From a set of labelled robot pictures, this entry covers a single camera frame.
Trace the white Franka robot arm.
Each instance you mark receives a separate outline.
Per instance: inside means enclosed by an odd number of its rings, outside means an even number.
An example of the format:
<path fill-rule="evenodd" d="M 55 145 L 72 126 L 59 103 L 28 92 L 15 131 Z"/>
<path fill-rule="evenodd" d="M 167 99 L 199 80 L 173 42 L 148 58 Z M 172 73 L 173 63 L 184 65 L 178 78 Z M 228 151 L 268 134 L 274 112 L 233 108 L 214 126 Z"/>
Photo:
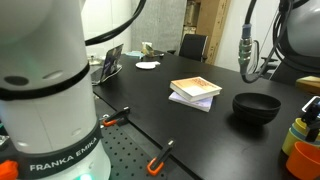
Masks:
<path fill-rule="evenodd" d="M 131 61 L 94 88 L 88 73 L 78 0 L 0 0 L 1 119 L 17 150 L 48 154 L 84 139 L 97 124 L 93 97 L 128 104 L 129 119 L 154 141 L 177 141 L 173 156 L 204 180 L 277 179 L 285 134 L 308 95 L 283 84 L 245 84 L 227 69 L 166 60 L 154 72 Z M 202 73 L 223 87 L 210 113 L 169 101 L 170 80 Z M 258 92 L 279 99 L 279 115 L 264 128 L 232 113 L 233 97 Z"/>

